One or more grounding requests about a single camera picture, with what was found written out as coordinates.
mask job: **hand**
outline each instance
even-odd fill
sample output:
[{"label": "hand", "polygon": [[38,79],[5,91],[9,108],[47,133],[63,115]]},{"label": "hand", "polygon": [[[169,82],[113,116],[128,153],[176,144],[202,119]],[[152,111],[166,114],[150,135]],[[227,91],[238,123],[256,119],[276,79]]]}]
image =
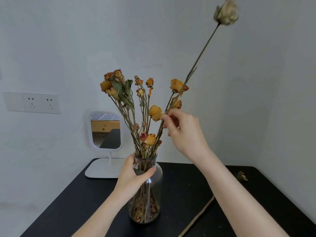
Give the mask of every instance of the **hand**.
[{"label": "hand", "polygon": [[163,128],[168,128],[174,146],[196,164],[199,154],[209,150],[198,118],[179,109],[171,109],[162,118],[165,121]]},{"label": "hand", "polygon": [[156,167],[150,168],[142,175],[136,175],[133,169],[134,155],[128,156],[123,164],[118,181],[113,193],[116,193],[122,202],[127,203],[138,191],[140,186],[156,171]]}]

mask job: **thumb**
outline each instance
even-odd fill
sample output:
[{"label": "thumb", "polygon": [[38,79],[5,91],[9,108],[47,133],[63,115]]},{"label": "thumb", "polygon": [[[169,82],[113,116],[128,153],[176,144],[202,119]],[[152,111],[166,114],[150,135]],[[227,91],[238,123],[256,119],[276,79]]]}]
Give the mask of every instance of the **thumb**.
[{"label": "thumb", "polygon": [[179,131],[178,128],[175,126],[175,124],[170,116],[163,115],[162,118],[165,121],[165,124],[168,128],[170,135],[174,135],[175,133],[177,133]]},{"label": "thumb", "polygon": [[148,171],[146,171],[144,174],[137,176],[140,182],[139,185],[142,185],[146,180],[152,177],[155,171],[156,171],[156,167],[152,167]]}]

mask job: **forearm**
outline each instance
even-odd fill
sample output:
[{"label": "forearm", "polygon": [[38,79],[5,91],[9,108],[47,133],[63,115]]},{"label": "forearm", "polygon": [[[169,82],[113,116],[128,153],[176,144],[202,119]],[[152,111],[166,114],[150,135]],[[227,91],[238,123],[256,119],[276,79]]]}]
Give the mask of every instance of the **forearm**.
[{"label": "forearm", "polygon": [[113,192],[72,237],[104,237],[124,204]]},{"label": "forearm", "polygon": [[238,237],[288,236],[211,150],[201,153],[196,166]]}]

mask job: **clear glass jar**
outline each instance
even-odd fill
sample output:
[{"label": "clear glass jar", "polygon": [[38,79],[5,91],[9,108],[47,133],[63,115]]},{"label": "clear glass jar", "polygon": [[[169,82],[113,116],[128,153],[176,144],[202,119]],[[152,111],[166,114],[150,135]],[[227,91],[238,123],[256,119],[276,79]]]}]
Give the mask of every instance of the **clear glass jar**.
[{"label": "clear glass jar", "polygon": [[151,167],[156,167],[154,175],[141,185],[134,197],[128,202],[129,216],[136,223],[150,223],[160,213],[162,169],[156,163],[156,158],[157,153],[150,159],[141,159],[134,153],[136,175],[141,175]]}]

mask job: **white mirror frame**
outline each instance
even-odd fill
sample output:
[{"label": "white mirror frame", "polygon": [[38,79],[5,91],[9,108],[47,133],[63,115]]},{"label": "white mirror frame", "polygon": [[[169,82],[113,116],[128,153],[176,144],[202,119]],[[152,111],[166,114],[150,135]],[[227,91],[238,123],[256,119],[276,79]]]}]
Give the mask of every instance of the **white mirror frame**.
[{"label": "white mirror frame", "polygon": [[[121,145],[119,148],[117,149],[104,149],[104,148],[99,148],[96,147],[95,144],[93,143],[93,137],[92,137],[92,129],[91,129],[91,116],[93,114],[112,114],[112,115],[116,115],[120,121],[120,137],[121,137]],[[124,126],[125,122],[124,119],[122,118],[121,115],[115,113],[115,112],[111,112],[111,111],[93,111],[89,114],[89,116],[87,117],[87,126],[88,126],[88,135],[89,135],[89,142],[90,145],[92,146],[93,149],[95,150],[103,150],[103,151],[118,151],[122,148],[123,146],[123,126]]]}]

